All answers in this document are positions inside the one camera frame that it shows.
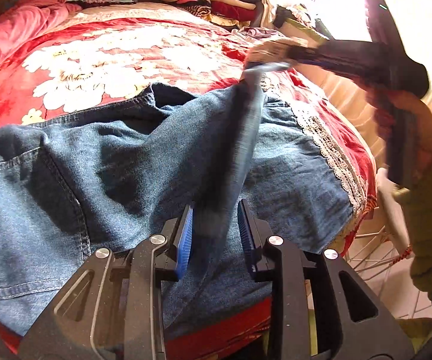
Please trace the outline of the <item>person's right hand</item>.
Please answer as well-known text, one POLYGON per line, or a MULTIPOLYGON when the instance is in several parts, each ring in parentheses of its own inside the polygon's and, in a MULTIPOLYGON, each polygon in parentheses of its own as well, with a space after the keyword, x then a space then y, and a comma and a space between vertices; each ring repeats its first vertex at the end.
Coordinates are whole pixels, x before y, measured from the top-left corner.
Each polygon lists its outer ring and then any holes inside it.
POLYGON ((377 125, 378 136, 388 142, 392 136, 392 128, 395 125, 394 117, 389 111, 389 105, 403 111, 408 111, 417 122, 416 148, 413 178, 420 179, 423 173, 432 164, 432 113, 428 106, 409 92, 404 91, 377 91, 369 88, 365 99, 375 109, 373 119, 377 125))

